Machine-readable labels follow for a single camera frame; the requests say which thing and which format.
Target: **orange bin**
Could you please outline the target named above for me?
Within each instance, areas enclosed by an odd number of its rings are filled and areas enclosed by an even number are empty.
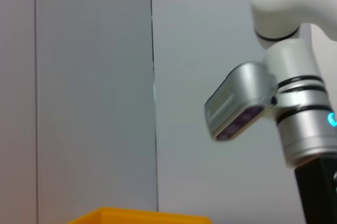
[[[68,224],[211,224],[207,217],[102,207]]]

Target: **blue indicator light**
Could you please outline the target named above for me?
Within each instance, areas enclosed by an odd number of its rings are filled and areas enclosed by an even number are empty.
[[[328,115],[328,122],[330,123],[330,125],[332,127],[336,127],[337,126],[337,121],[335,121],[335,119],[334,119],[334,113],[329,113],[329,115]]]

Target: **silver cylindrical joint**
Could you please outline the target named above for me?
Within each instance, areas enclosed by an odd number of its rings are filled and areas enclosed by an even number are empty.
[[[275,113],[286,163],[337,153],[337,128],[312,49],[303,39],[287,39],[270,47],[264,61],[279,83],[278,95],[291,93],[291,105]]]

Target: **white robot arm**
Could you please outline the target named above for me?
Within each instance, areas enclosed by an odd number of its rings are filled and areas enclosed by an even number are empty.
[[[337,127],[314,54],[294,38],[302,23],[313,23],[337,40],[337,0],[252,0],[251,9],[267,55],[263,63],[234,68],[207,101],[212,137],[234,139],[271,110],[289,166],[337,153]]]

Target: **white wall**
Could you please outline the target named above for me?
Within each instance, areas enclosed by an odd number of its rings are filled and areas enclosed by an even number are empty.
[[[0,6],[0,222],[36,224],[34,0]]]
[[[39,224],[156,210],[151,0],[37,0]]]
[[[326,35],[315,25],[312,25],[312,47],[316,54],[329,98],[334,111],[337,111],[337,85],[336,85],[336,60],[337,43],[329,40]]]
[[[273,122],[213,142],[203,105],[229,71],[265,54],[250,0],[153,0],[159,210],[214,223],[304,223]],[[302,33],[310,37],[310,30]]]

